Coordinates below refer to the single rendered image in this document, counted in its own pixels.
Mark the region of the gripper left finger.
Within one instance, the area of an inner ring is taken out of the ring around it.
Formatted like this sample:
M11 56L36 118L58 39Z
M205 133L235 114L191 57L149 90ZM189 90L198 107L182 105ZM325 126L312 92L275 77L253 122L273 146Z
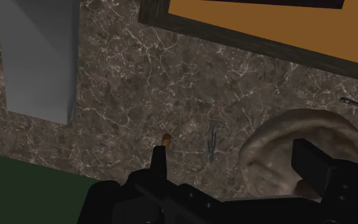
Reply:
M124 185L93 184L78 224L223 224L221 202L188 184L167 179L166 148L155 146L150 167L131 172Z

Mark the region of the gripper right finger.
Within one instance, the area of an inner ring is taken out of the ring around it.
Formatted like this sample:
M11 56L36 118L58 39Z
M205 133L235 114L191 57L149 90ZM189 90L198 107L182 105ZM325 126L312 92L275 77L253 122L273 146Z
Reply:
M358 224L358 163L334 159L295 139L291 166L321 197L317 224Z

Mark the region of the beige bowl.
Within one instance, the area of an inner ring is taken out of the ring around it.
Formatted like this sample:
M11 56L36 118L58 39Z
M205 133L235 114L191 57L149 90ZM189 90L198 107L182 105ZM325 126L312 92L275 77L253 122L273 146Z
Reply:
M294 139L306 139L333 158L358 163L358 129L321 109L290 109L264 122L242 145L238 164L253 197L319 196L291 167Z

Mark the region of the dark grey fork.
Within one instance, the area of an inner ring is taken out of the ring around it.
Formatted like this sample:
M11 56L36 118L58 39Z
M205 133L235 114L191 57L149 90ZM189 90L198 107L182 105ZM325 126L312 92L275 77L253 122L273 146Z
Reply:
M219 130L223 128L224 126L222 123L216 123L210 131L210 136L205 147L208 163L212 164L215 161L217 152L217 135Z

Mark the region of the thin black utensil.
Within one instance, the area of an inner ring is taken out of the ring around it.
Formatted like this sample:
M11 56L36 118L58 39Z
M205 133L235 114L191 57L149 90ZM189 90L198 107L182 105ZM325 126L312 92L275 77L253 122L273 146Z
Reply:
M358 102L357 101L354 101L354 100L351 100L351 99L348 99L348 98L345 98L345 97L341 97L340 102L358 107Z

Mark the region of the grey box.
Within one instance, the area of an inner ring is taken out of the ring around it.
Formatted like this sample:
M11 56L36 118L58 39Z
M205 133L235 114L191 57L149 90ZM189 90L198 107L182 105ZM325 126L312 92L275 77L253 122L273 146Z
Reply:
M80 0L0 0L8 111L67 124L75 114Z

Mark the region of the dark wooden frame orange panel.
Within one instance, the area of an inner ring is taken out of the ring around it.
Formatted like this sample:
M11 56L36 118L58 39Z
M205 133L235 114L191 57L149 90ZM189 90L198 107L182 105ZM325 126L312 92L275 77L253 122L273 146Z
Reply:
M358 80L358 0L340 10L141 0L138 21Z

